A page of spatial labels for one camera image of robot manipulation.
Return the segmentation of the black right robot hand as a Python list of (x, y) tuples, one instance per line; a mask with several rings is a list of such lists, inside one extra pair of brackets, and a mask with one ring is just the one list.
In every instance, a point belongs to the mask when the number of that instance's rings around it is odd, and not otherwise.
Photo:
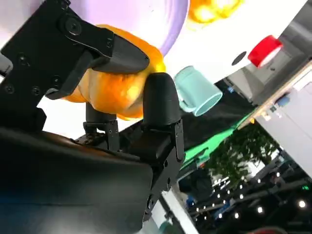
[(131, 74), (139, 48), (82, 20), (68, 0), (46, 0), (0, 52), (0, 231), (3, 234), (134, 234), (170, 190), (183, 163), (173, 79), (147, 77), (143, 128), (119, 146), (115, 115), (87, 107), (80, 140), (43, 131), (43, 97), (63, 98), (87, 69)]

